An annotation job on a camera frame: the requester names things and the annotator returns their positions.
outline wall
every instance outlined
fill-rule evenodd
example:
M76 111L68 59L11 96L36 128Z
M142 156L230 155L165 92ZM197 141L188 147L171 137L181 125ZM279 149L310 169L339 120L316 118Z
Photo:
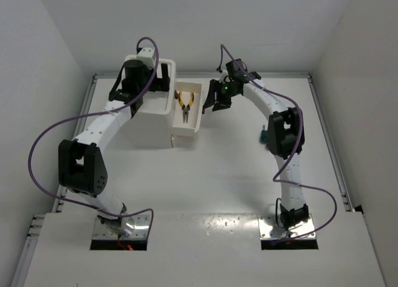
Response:
M45 127L79 112L88 80L40 0L0 0L0 286L9 286L35 213L51 210L27 172ZM34 156L39 181L57 187L57 144L74 124L50 133Z
M353 0L314 74L388 286L398 286L397 17L397 0Z
M253 69L314 67L349 0L42 0L80 66L118 71L145 35L179 71L210 71L220 43Z

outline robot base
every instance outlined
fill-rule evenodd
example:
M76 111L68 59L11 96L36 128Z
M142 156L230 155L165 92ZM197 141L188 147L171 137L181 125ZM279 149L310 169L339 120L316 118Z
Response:
M314 225L311 216L306 222L300 222L290 227L288 231L277 225L275 215L259 216L259 230L262 250L318 250L316 233L295 240L278 241L313 231Z
M147 235L150 224L150 215L138 215L131 217L134 220L134 230L129 237L121 237L109 231L105 224L97 218L95 220L93 236L91 240L90 250L125 250L125 248L136 251L147 250Z

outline white arm segment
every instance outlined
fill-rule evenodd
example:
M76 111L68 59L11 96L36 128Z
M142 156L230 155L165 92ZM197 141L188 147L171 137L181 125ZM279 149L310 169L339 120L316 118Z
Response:
M262 80L255 80L257 84L264 87ZM249 99L266 117L274 112L283 112L287 107L273 95L257 88L252 83L243 86L243 96ZM279 169L286 162L283 158L275 156ZM300 155L295 153L293 159L286 166L286 169L280 174L282 180L289 180L295 183L301 183L300 175ZM290 211L291 209L300 209L305 204L302 188L288 183L281 183L282 197L281 205Z
M124 103L121 101L108 101L103 111L110 111L123 105ZM118 130L130 119L130 107L115 113L98 116L93 123L90 124L84 132L77 135L75 139L81 144L90 145L95 143L101 150L101 153L104 153L106 146ZM107 186L102 193L97 195L95 198L84 193L80 193L80 196L86 199L89 204L103 209L104 211L108 211L113 214L120 214L123 209L123 203L114 197L113 194L113 189ZM98 212L98 215L107 219L117 219L117 217L111 217L102 212Z

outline pliers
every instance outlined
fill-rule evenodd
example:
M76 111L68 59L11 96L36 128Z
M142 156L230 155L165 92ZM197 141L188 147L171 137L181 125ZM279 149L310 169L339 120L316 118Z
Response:
M178 101L182 108L182 120L183 120L184 124L188 123L188 114L189 114L189 110L191 109L191 107L193 105L193 100L194 100L194 95L193 95L193 93L191 93L191 100L188 105L185 105L184 101L182 100L182 91L180 91L178 93Z

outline purple cable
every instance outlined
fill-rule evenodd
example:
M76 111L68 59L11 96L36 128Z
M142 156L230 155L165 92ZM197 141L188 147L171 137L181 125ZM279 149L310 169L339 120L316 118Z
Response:
M288 239L279 239L279 240L276 240L275 243L276 243L276 242L288 242L288 241L290 241L290 240L299 239L299 238L301 238L301 237L308 236L309 234L315 233L315 232L317 232L317 231L319 231L319 230L325 228L327 225L329 225L329 224L332 222L332 220L335 218L335 216L336 216L336 214L337 214L337 201L336 201L335 197L334 197L329 191L327 191L327 190L325 190L325 189L316 188L316 187L314 187L314 186L307 186L307 185L305 185L305 184L299 184L299 183L295 183L295 182L289 181L289 180L279 180L279 179L277 179L278 176L286 169L287 165L288 165L288 164L290 163L290 161L293 159L293 156L294 156L294 154L296 153L296 151L297 151L297 149L298 149L298 147L299 147L299 144L300 144L300 139L301 139L301 136L302 136L302 133L303 133L303 112L302 112L302 110L301 110L299 104L297 104L296 101L294 101L292 98L290 98L290 97L288 97L288 96L284 96L283 94L276 93L275 91L271 91L271 90L269 90L269 89L267 89L267 88L265 88L265 87L262 87L261 85L257 84L257 83L254 81L254 79L245 71L245 69L235 60L235 58L232 56L232 54L228 51L228 49L227 49L223 44L220 45L220 49L221 49L221 61L220 61L219 69L221 69L221 66L222 66L222 64L223 64L223 51L225 51L225 52L228 54L228 56L230 57L230 59L232 59L232 61L234 61L234 63L236 64L236 66L237 66L241 71L243 71L243 73L245 73L245 75L247 76L247 78L249 78L250 82L251 82L254 86L256 86L257 88L259 88L259 89L261 89L261 90L263 90L263 91L265 91L265 92L267 92L267 93L273 94L274 96L278 96L278 97L280 97L280 98L283 98L283 99L286 99L286 100L290 101L291 103L293 103L293 105L296 107L296 109L297 109L297 111L298 111L298 120L299 120L299 122L298 122L298 123L299 123L299 126L298 126L298 136L297 136L298 138L297 138L297 140L296 140L296 142L295 142L295 144L294 144L292 153L290 154L289 158L286 160L286 162L284 163L284 165L282 166L282 168L274 175L274 177L273 177L273 179L272 179L273 182L275 182L275 183L288 183L288 184L290 184L290 185L301 186L302 188L313 189L313 190L315 190L315 191L324 192L324 193L326 193L327 195L330 196L330 198L331 198L332 201L333 201L333 204L335 205L333 214L331 215L331 217L330 217L323 225L321 225L321 226L315 228L313 231L310 231L310 232L308 232L308 233L306 233L306 234L301 234L301 235L298 235L298 236L295 236L295 237L292 237L292 238L288 238Z
M132 216L136 216L136 215L138 215L138 214L142 214L143 212L150 211L150 213L152 214L152 217L151 217L151 219L150 219L150 224L149 224L148 233L147 233L147 239L148 239L148 238L149 238L149 234L150 234L150 230L151 230L151 228L152 228L152 223L153 223L153 221L154 221L154 210L153 210L152 208L143 209L143 210L141 210L141 211L137 211L137 212L134 212L134 213L132 213L132 214L113 214L113 213L110 213L110 212L108 212L108 211L104 211L104 210L102 210L102 209L99 209L98 207L96 207L96 206L94 206L94 205L90 205L90 204L87 204L87 203L84 203L84 202L80 202L80 201L68 199L68 198L65 198L65 197L61 197L61 196L58 196L58 195L56 195L56 194L51 193L50 191L47 191L45 188L43 188L43 187L40 185L40 183L37 181L37 179L36 179L36 177L34 176L33 171L32 171L32 156L33 156L33 152L34 152L34 150L35 150L35 148L36 148L36 145L37 145L37 143L40 141L40 139L41 139L47 132L49 132L50 130L52 130L54 127L57 127L58 125L64 124L64 123L69 122L69 121L75 121L75 120L77 120L77 119L81 119L81 118L85 118L85 117L90 117L90 116L101 116L101 115L106 115L106 114L118 112L118 111L120 111L120 110L123 110L124 108L127 108L127 107L131 106L131 105L134 104L136 101L138 101L140 98L142 98L142 97L144 96L144 94L146 94L146 92L149 90L149 86L152 84L152 82L153 82L153 80L154 80L154 78L155 78L156 72L157 72L157 67L158 67L158 65L159 65L159 50L158 50L158 48L157 48L157 45L156 45L155 41L152 40L150 37L143 37L143 38L141 38L141 39L137 42L137 48L138 48L139 44L140 44L143 40L148 40L148 41L150 41L150 42L153 44L153 46L154 46L154 48L155 48L156 60L155 60L154 71L153 71L152 75L150 76L148 83L145 85L144 89L138 94L138 96L136 96L136 98L134 98L134 99L133 99L131 102L129 102L128 104L125 104L125 105L123 105L123 106L121 106L121 107L119 107L119 108L116 108L116 109L113 109L113 110L110 110L110 111L94 112L94 113L88 113L88 114L82 114L82 115L77 115L77 116L69 117L69 118L66 118L66 119L64 119L64 120L62 120L62 121L58 121L58 122L54 123L53 125L51 125L50 127L46 128L46 129L36 138L36 140L33 142L33 145L32 145L32 147L31 147L31 149L30 149L29 156L28 156L28 159L27 159L27 167L28 167L28 170L29 170L30 178L32 178L32 181L34 182L34 184L36 185L36 187L38 187L38 188L39 188L43 193L45 193L46 195L48 195L48 196L50 196L50 197L53 197L53 198L55 198L55 199L59 199L59 200L62 200L62 201L66 201L66 202L71 202L71 203L79 204L79 205L86 206L86 207L89 207L89 208L93 208L93 209L96 209L96 210L98 210L98 211L100 211L100 212L102 212L102 213L104 213L104 214L107 214L107 215L109 215L109 216L112 216L112 217L132 217Z

